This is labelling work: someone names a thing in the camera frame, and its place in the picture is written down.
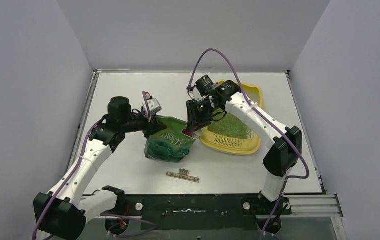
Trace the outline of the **magenta plastic scoop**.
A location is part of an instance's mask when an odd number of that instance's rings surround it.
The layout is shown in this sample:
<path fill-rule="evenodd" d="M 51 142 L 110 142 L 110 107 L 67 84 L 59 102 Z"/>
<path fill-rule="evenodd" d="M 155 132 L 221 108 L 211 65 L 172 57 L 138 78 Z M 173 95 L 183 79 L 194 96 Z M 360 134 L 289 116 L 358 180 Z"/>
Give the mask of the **magenta plastic scoop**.
<path fill-rule="evenodd" d="M 184 129 L 182 131 L 182 133 L 186 136 L 189 136 L 189 137 L 193 137 L 194 136 L 194 133 L 192 131 L 187 131 L 186 129 Z"/>

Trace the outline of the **green cat litter bag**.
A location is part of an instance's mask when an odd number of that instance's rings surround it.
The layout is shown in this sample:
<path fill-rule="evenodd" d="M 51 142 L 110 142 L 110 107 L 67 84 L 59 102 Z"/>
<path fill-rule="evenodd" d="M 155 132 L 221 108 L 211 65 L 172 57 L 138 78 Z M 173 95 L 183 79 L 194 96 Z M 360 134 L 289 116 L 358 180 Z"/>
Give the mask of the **green cat litter bag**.
<path fill-rule="evenodd" d="M 172 116 L 159 116 L 166 129 L 151 135 L 145 144 L 145 157 L 151 160 L 178 163 L 189 153 L 196 139 L 183 134 L 187 123 Z"/>

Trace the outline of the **yellow litter box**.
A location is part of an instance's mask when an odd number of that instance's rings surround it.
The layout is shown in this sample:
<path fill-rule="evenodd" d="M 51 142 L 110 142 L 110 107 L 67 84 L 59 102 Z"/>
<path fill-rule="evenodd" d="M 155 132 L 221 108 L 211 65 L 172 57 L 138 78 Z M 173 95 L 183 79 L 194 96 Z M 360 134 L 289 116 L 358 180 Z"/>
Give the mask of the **yellow litter box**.
<path fill-rule="evenodd" d="M 224 113 L 224 111 L 220 108 L 216 109 L 213 112 L 213 119 L 217 113 Z M 261 138 L 253 131 L 250 139 L 237 139 L 212 133 L 208 130 L 208 126 L 202 129 L 202 133 L 200 141 L 206 147 L 226 154 L 252 155 L 260 149 L 262 142 Z"/>

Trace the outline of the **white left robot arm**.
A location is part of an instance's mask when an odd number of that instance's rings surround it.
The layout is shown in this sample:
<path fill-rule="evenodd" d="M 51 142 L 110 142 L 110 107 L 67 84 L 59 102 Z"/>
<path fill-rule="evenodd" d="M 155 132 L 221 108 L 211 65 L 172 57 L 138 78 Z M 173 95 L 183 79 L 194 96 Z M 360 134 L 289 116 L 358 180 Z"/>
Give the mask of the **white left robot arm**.
<path fill-rule="evenodd" d="M 162 110 L 159 101 L 148 92 L 142 93 L 141 111 L 134 113 L 128 98 L 113 97 L 105 114 L 85 136 L 77 160 L 48 193 L 39 193 L 34 201 L 36 226 L 32 239 L 42 231 L 64 240 L 76 240 L 86 224 L 110 211 L 119 215 L 125 211 L 123 191 L 108 187 L 82 199 L 89 183 L 104 162 L 116 151 L 127 133 L 142 132 L 146 138 L 166 129 L 157 121 Z"/>

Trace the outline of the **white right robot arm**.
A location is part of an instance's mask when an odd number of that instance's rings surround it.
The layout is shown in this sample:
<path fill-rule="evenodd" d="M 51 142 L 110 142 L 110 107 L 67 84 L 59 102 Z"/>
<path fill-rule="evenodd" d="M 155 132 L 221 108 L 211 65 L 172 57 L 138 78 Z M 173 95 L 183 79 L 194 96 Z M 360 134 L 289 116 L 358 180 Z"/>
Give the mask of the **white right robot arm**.
<path fill-rule="evenodd" d="M 192 135 L 211 125 L 214 112 L 220 109 L 238 118 L 261 138 L 268 152 L 263 159 L 267 175 L 259 207 L 264 213 L 273 213 L 279 207 L 278 198 L 284 191 L 286 178 L 302 155 L 302 131 L 297 126 L 288 127 L 268 115 L 249 98 L 240 82 L 227 80 L 213 83 L 205 75 L 195 84 L 190 83 L 186 90 L 190 97 L 197 91 L 200 98 L 186 102 L 185 134 Z"/>

